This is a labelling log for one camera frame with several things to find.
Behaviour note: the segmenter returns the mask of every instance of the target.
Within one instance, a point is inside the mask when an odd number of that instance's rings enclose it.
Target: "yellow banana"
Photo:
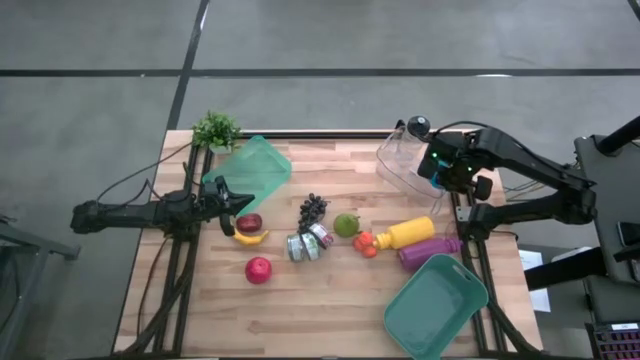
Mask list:
[[[247,236],[247,235],[241,234],[238,231],[238,229],[234,228],[234,230],[235,230],[235,235],[233,235],[233,238],[238,240],[242,245],[258,245],[269,234],[269,230],[266,230],[265,232],[263,232],[260,235]]]

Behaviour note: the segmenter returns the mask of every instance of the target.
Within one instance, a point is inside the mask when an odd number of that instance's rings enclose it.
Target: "grapes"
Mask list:
[[[309,194],[309,199],[300,205],[300,219],[298,220],[298,232],[304,233],[314,223],[320,222],[324,218],[327,209],[327,201],[321,196],[313,193]]]

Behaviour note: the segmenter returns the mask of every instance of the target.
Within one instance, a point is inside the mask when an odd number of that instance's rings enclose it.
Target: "tin can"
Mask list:
[[[309,231],[316,237],[318,245],[323,249],[326,249],[333,244],[333,236],[331,236],[327,228],[322,226],[322,224],[311,224],[311,226],[309,226]]]
[[[289,252],[289,259],[291,259],[291,261],[304,261],[305,249],[300,235],[292,234],[287,236],[287,251]]]
[[[311,235],[311,233],[304,233],[300,235],[300,237],[302,238],[302,243],[307,250],[307,256],[309,257],[309,260],[318,260],[320,258],[320,247],[318,247],[316,238]]]

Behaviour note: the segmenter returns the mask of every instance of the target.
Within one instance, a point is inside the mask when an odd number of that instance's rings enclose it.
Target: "lime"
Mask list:
[[[340,214],[333,221],[333,231],[340,237],[351,237],[358,233],[360,221],[353,214]]]

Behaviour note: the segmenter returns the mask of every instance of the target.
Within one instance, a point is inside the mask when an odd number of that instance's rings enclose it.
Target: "transparent plastic bin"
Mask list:
[[[253,194],[256,198],[245,206],[238,217],[250,213],[291,177],[291,162],[262,136],[254,136],[234,151],[221,165],[203,178],[213,182],[224,176],[229,190],[239,194]]]
[[[405,127],[400,127],[376,151],[376,173],[422,206],[431,207],[431,214],[435,215],[440,211],[440,200],[445,191],[418,175],[426,149],[427,144],[409,134]]]
[[[387,306],[384,326],[414,359],[436,360],[488,301],[485,286],[462,264],[434,255]]]

